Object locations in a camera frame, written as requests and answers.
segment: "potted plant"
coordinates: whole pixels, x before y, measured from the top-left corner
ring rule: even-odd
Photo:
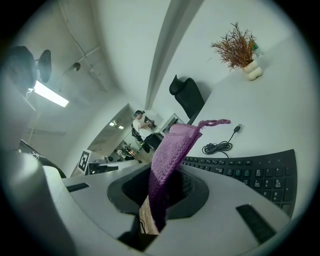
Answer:
[[[222,63],[227,63],[230,71],[241,68],[249,80],[255,80],[263,74],[253,59],[255,37],[246,29],[241,32],[238,23],[232,24],[233,30],[221,37],[222,41],[212,43],[210,47],[220,54]]]

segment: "dried plant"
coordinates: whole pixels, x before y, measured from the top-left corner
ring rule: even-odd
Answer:
[[[232,24],[233,30],[221,37],[222,41],[211,43],[210,47],[220,54],[221,63],[227,63],[232,69],[244,68],[253,61],[253,45],[255,37],[246,29],[241,32],[238,22]]]

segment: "ceiling light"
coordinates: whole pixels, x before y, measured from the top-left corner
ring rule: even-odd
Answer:
[[[36,81],[35,83],[34,92],[62,107],[65,107],[69,103],[68,100],[56,94],[54,91],[50,90],[39,81]]]

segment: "pink towel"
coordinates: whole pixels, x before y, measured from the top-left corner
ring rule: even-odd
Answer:
[[[159,231],[166,224],[166,210],[169,206],[167,181],[202,136],[200,129],[230,123],[230,120],[220,119],[201,121],[198,126],[175,124],[170,128],[170,133],[164,136],[153,156],[148,192],[151,214]]]

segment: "desk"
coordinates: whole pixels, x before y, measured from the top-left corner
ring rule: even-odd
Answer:
[[[204,128],[188,153],[226,157],[220,152],[205,155],[202,147],[229,140],[238,124],[243,127],[231,140],[231,158],[294,149],[298,181],[293,218],[304,211],[319,180],[319,80],[303,49],[296,36],[288,38],[258,59],[269,63],[261,77],[247,81],[237,70],[217,83],[193,125],[213,119],[229,119],[231,124]]]

